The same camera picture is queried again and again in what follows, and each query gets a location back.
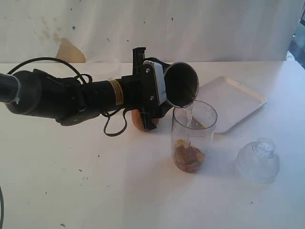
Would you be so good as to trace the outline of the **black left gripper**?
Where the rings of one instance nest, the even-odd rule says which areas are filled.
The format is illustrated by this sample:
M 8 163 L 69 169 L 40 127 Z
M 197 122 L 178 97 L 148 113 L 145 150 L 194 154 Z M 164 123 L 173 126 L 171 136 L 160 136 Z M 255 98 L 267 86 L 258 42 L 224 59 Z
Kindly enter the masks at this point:
M 132 75 L 122 77 L 124 107 L 128 111 L 144 109 L 150 112 L 152 118 L 160 119 L 166 115 L 172 105 L 164 102 L 154 108 L 156 91 L 152 67 L 143 62 L 156 62 L 162 66 L 164 72 L 171 64 L 162 62 L 154 57 L 145 58 L 145 51 L 145 47 L 137 47 L 132 50 Z

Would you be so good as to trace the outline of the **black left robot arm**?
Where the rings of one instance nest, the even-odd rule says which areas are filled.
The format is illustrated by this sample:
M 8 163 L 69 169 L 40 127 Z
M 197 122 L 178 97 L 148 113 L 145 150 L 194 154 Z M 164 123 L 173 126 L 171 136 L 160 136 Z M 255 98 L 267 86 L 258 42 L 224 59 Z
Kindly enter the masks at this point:
M 0 76 L 0 101 L 13 114 L 51 118 L 62 126 L 138 110 L 143 128 L 153 130 L 161 104 L 156 80 L 163 78 L 169 64 L 146 58 L 144 52 L 144 47 L 133 49 L 132 75 L 99 82 L 77 70 L 74 77 L 58 78 L 17 65 Z

